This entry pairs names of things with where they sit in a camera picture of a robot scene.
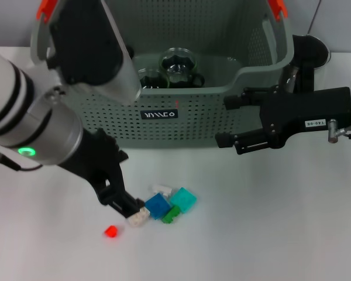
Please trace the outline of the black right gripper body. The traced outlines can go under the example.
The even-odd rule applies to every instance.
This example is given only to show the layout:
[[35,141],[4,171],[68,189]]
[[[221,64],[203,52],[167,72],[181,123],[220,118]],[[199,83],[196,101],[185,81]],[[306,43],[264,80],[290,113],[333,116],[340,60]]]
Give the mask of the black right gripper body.
[[305,94],[278,90],[269,94],[260,106],[261,124],[270,148],[282,148],[291,136],[326,131],[328,121],[351,126],[350,88],[332,88]]

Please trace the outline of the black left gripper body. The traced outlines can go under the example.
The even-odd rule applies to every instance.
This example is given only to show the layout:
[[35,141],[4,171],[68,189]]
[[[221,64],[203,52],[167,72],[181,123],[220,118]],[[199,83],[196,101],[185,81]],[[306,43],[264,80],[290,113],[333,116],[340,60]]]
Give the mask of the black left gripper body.
[[124,159],[116,140],[103,129],[94,133],[84,129],[78,148],[59,166],[89,182],[101,203],[103,192],[125,190],[120,167]]

